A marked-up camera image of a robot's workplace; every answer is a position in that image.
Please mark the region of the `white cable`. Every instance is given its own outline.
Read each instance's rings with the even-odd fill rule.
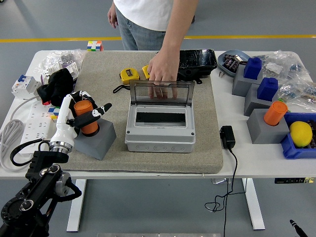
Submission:
[[[20,104],[13,112],[10,117],[10,121],[6,124],[3,131],[0,133],[0,164],[4,168],[5,171],[9,172],[17,172],[24,169],[27,165],[19,167],[19,168],[9,168],[4,164],[4,156],[7,152],[7,149],[12,145],[12,143],[21,136],[24,130],[24,124],[22,121],[18,119],[13,119],[14,114],[16,111],[26,104],[27,102],[38,98],[39,96],[34,96],[26,101],[24,101],[22,104]]]

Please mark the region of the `white t-shirt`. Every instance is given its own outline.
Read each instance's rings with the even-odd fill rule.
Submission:
[[[166,31],[173,0],[114,0],[128,20],[154,31]]]

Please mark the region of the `hand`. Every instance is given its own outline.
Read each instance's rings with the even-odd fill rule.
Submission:
[[[112,6],[110,7],[110,10],[108,12],[108,20],[110,25],[115,29],[116,26],[118,26],[118,19],[117,19],[117,13],[115,11],[115,5],[112,3]]]
[[[149,80],[160,84],[161,81],[176,81],[180,61],[180,51],[175,49],[168,49],[162,46],[161,50],[149,62],[148,73]],[[155,88],[155,93],[158,99],[167,99],[168,94],[166,89],[160,90]],[[154,97],[153,87],[148,90],[148,95],[152,99]],[[177,98],[177,88],[172,88],[172,98]]]

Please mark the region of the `orange cylinder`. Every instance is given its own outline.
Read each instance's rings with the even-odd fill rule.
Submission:
[[[74,109],[76,112],[76,115],[82,115],[88,111],[92,111],[93,110],[93,106],[92,103],[88,100],[81,100],[77,103],[75,103],[74,105]],[[84,126],[81,128],[82,133],[85,136],[93,136],[94,133],[98,130],[98,123],[95,121],[87,126]]]
[[[264,115],[263,120],[270,126],[276,126],[281,121],[287,110],[287,105],[284,102],[274,101]]]

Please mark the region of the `gray pedestal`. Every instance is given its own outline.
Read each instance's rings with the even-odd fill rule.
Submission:
[[[267,111],[268,109],[254,109],[247,121],[253,144],[277,144],[289,133],[284,118],[276,126],[267,125],[263,120]]]
[[[75,138],[75,149],[88,156],[103,160],[112,143],[116,139],[113,123],[104,119],[99,119],[100,130],[93,137],[86,137],[80,131]]]
[[[274,95],[272,101],[261,100],[257,97],[259,85],[252,84],[245,97],[245,106],[243,115],[250,116],[254,109],[268,109],[272,102],[277,100],[277,93]]]
[[[245,67],[246,67],[245,65],[238,66],[237,72],[233,80],[233,90],[232,90],[233,95],[245,97],[252,84],[260,85],[260,83],[263,80],[262,70],[260,71],[258,78],[256,80],[244,78],[243,70],[245,69]]]

